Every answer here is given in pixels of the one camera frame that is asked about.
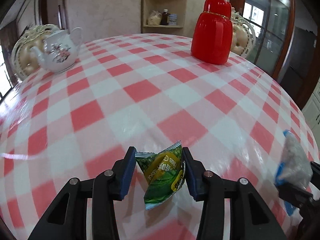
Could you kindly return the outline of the small blue clear packet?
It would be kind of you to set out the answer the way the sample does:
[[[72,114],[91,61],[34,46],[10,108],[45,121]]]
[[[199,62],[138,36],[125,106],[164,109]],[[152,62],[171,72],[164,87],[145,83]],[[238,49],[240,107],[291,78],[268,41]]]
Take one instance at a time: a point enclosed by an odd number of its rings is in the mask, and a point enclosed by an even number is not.
[[[307,191],[312,177],[310,161],[296,136],[288,130],[285,130],[283,134],[285,142],[274,185],[277,189],[277,186],[281,184],[290,183]],[[295,209],[299,209],[286,201],[284,203],[288,215],[292,215]]]

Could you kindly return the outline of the green pea snack packet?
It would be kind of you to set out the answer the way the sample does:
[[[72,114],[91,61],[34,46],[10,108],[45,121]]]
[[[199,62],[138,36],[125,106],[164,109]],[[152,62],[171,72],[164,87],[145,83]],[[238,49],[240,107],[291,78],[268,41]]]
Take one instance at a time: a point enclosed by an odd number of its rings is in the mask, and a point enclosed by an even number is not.
[[[180,141],[159,153],[136,152],[135,159],[148,183],[144,194],[146,210],[163,204],[184,184],[185,161]]]

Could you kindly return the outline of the red white checkered tablecloth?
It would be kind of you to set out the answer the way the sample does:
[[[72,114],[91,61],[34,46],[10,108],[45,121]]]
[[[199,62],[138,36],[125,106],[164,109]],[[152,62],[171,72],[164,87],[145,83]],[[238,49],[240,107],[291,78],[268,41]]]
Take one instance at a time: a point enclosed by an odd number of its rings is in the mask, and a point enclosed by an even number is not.
[[[182,36],[136,34],[81,46],[68,71],[38,70],[1,103],[1,217],[27,239],[70,178],[94,178],[130,146],[158,153],[177,141],[222,178],[246,177],[289,238],[274,187],[291,131],[310,160],[318,147],[304,116],[260,68],[231,54],[221,66],[190,54]]]

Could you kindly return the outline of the cream tufted chair right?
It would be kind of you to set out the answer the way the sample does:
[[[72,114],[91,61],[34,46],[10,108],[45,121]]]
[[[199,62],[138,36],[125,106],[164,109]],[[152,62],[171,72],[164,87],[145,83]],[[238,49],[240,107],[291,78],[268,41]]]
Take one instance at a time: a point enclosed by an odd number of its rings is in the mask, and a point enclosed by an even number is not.
[[[250,22],[243,18],[234,7],[232,7],[231,22],[233,25],[231,52],[246,59],[255,46],[255,31]]]

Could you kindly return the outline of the cream tufted chair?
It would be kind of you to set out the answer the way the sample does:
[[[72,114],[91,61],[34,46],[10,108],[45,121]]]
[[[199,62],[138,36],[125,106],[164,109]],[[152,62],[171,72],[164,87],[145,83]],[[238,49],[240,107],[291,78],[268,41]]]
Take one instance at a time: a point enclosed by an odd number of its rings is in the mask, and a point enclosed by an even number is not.
[[[44,52],[44,40],[58,30],[60,28],[54,24],[36,25],[27,29],[16,42],[11,52],[11,63],[20,80],[25,80],[40,67],[31,48],[37,47]]]
[[[231,22],[233,25],[231,52],[246,59],[255,46],[255,31],[250,22],[243,18],[234,7],[232,7]]]

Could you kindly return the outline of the white floral teapot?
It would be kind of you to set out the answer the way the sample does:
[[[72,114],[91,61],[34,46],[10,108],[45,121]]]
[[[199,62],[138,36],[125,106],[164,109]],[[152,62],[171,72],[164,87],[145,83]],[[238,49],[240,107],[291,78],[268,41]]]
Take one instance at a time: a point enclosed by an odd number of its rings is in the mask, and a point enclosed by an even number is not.
[[[44,51],[36,46],[31,47],[30,51],[41,68],[60,73],[75,64],[82,40],[80,27],[74,28],[70,33],[67,30],[57,30],[44,39]]]

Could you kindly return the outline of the red thermos jug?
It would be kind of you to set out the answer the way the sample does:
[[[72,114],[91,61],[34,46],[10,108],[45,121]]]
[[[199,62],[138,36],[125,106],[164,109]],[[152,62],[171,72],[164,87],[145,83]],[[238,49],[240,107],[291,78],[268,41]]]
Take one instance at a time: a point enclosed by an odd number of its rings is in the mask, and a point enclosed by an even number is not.
[[[228,60],[233,38],[232,6],[226,0],[205,0],[191,43],[193,57],[210,64]]]

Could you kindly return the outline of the wooden corner shelf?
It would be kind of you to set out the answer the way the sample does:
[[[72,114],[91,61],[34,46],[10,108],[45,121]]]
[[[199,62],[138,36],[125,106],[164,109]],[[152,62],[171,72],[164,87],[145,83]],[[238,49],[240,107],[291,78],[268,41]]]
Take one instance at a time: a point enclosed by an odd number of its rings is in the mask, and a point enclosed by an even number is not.
[[[187,0],[141,0],[141,33],[183,35]],[[150,25],[148,17],[153,11],[167,9],[177,16],[175,25]]]

